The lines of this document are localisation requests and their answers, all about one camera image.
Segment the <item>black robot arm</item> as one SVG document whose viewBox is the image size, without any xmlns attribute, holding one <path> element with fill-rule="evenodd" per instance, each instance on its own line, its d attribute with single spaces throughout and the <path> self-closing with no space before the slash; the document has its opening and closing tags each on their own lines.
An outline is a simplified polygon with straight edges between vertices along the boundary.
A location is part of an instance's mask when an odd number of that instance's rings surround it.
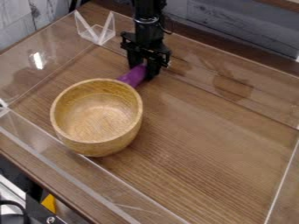
<svg viewBox="0 0 299 224">
<path fill-rule="evenodd" d="M 122 31 L 121 47 L 126 50 L 131 68 L 146 63 L 146 78 L 159 75 L 162 67 L 170 66 L 173 51 L 165 44 L 166 0 L 131 0 L 135 14 L 135 31 Z"/>
</svg>

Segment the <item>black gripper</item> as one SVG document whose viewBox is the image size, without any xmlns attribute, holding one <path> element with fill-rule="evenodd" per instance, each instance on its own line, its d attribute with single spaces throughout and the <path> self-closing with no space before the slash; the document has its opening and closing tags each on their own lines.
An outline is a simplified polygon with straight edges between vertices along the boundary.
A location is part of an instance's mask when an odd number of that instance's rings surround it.
<svg viewBox="0 0 299 224">
<path fill-rule="evenodd" d="M 150 81 L 159 73 L 162 67 L 170 66 L 173 51 L 162 40 L 155 40 L 150 45 L 137 42 L 137 35 L 133 32 L 121 32 L 121 47 L 127 52 L 130 68 L 141 65 L 147 60 L 146 79 Z"/>
</svg>

